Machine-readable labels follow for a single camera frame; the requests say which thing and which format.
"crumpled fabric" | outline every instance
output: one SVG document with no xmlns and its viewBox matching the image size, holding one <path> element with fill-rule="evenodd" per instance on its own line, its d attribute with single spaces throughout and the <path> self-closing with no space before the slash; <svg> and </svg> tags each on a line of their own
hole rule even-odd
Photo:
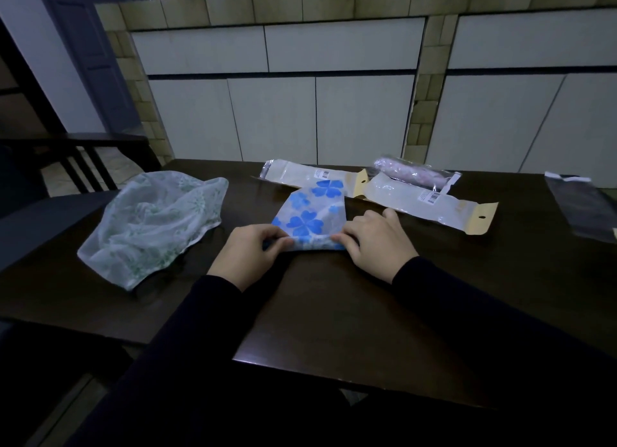
<svg viewBox="0 0 617 447">
<path fill-rule="evenodd" d="M 139 174 L 107 205 L 77 256 L 130 291 L 220 225 L 228 186 L 225 178 L 203 181 L 177 171 Z"/>
<path fill-rule="evenodd" d="M 289 251 L 344 249 L 330 239 L 347 220 L 342 189 L 340 180 L 321 180 L 289 195 L 272 221 L 294 239 Z"/>
</svg>

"forearm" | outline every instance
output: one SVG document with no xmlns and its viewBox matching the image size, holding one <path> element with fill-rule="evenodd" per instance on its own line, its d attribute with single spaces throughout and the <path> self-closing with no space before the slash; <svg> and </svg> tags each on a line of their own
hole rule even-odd
<svg viewBox="0 0 617 447">
<path fill-rule="evenodd" d="M 503 407 L 567 409 L 614 396 L 614 359 L 427 260 L 410 260 L 392 285 L 397 298 L 482 376 Z"/>
<path fill-rule="evenodd" d="M 246 329 L 240 299 L 240 291 L 226 280 L 211 276 L 198 280 L 68 445 L 173 437 L 197 398 L 204 392 L 216 397 L 221 369 Z M 207 383 L 214 389 L 201 390 Z"/>
</svg>

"person's right hand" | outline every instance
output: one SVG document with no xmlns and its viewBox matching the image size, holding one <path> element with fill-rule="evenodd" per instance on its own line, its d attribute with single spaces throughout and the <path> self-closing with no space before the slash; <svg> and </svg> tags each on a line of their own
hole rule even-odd
<svg viewBox="0 0 617 447">
<path fill-rule="evenodd" d="M 331 238 L 343 244 L 354 264 L 390 284 L 400 268 L 418 256 L 391 208 L 385 209 L 383 216 L 366 210 L 364 216 L 347 221 L 343 232 L 332 234 Z"/>
</svg>

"white label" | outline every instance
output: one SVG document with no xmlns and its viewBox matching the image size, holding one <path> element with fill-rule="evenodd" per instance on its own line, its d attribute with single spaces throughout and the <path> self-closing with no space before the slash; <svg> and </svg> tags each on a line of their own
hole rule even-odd
<svg viewBox="0 0 617 447">
<path fill-rule="evenodd" d="M 315 177 L 317 179 L 327 179 L 329 175 L 330 175 L 329 171 L 324 171 L 324 170 L 315 171 Z"/>
<path fill-rule="evenodd" d="M 435 205 L 435 202 L 437 202 L 438 198 L 438 192 L 434 192 L 432 190 L 425 190 L 422 194 L 420 194 L 418 200 L 420 202 L 428 203 L 429 205 Z"/>
</svg>

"wooden table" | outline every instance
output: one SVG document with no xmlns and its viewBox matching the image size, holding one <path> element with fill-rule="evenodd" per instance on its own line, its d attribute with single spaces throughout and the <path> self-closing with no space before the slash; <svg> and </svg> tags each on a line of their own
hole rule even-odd
<svg viewBox="0 0 617 447">
<path fill-rule="evenodd" d="M 128 295 L 80 262 L 90 215 L 0 274 L 0 317 L 147 343 L 209 268 L 235 226 L 269 223 L 293 188 L 259 181 L 260 163 L 175 160 L 200 179 L 229 179 L 223 224 Z M 451 194 L 500 202 L 489 232 L 467 236 L 402 215 L 422 256 L 529 314 L 617 356 L 617 248 L 574 236 L 540 175 L 466 172 Z M 346 199 L 347 217 L 378 205 Z M 294 253 L 235 359 L 467 404 L 481 384 L 383 283 L 340 251 Z"/>
</svg>

